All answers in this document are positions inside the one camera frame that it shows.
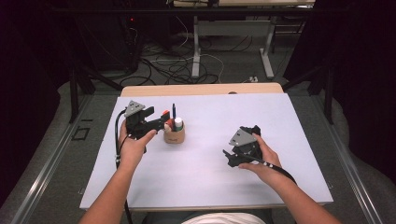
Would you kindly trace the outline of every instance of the table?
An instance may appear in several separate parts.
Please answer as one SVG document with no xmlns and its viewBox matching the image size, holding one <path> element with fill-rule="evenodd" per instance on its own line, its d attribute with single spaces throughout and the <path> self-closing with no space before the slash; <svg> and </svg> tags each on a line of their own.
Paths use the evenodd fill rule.
<svg viewBox="0 0 396 224">
<path fill-rule="evenodd" d="M 200 1 L 174 1 L 175 7 L 205 7 L 206 3 Z M 315 0 L 219 0 L 217 7 L 282 7 L 314 5 Z M 199 62 L 201 49 L 199 48 L 200 35 L 252 35 L 265 36 L 264 48 L 260 49 L 262 64 L 267 78 L 274 78 L 274 72 L 268 58 L 274 30 L 276 17 L 269 21 L 199 21 L 194 17 L 194 58 L 192 64 L 192 77 L 199 76 Z"/>
<path fill-rule="evenodd" d="M 318 203 L 332 202 L 290 98 L 278 84 L 203 84 L 127 87 L 122 91 L 80 208 L 91 206 L 116 170 L 114 122 L 132 99 L 155 107 L 147 120 L 156 119 L 175 103 L 177 115 L 186 123 L 186 139 L 183 144 L 166 144 L 160 131 L 148 143 L 127 197 L 131 210 L 285 206 L 256 175 L 228 166 L 222 153 L 223 149 L 231 152 L 228 142 L 240 126 L 255 124 L 300 188 Z"/>
</svg>

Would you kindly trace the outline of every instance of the wooden table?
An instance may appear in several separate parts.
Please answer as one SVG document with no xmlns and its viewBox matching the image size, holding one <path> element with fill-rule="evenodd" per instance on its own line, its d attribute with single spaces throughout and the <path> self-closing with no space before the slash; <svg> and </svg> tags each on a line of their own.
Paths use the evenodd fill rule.
<svg viewBox="0 0 396 224">
<path fill-rule="evenodd" d="M 217 7 L 284 7 L 284 6 L 310 6 L 315 0 L 219 0 Z M 175 7 L 206 7 L 207 3 L 174 1 Z M 268 51 L 276 27 L 276 17 L 269 21 L 199 21 L 194 17 L 194 58 L 192 64 L 192 77 L 199 76 L 200 35 L 239 35 L 239 36 L 264 36 L 264 48 L 260 49 L 262 64 L 267 78 L 274 78 L 274 72 L 268 58 Z"/>
<path fill-rule="evenodd" d="M 332 202 L 289 96 L 276 83 L 244 83 L 126 87 L 115 105 L 80 208 L 91 206 L 115 172 L 114 123 L 131 100 L 155 107 L 147 121 L 175 103 L 177 116 L 186 125 L 182 144 L 165 143 L 162 131 L 148 143 L 127 197 L 131 210 L 285 206 L 255 174 L 231 168 L 222 153 L 231 152 L 228 143 L 240 126 L 255 124 L 300 188 L 318 203 Z"/>
</svg>

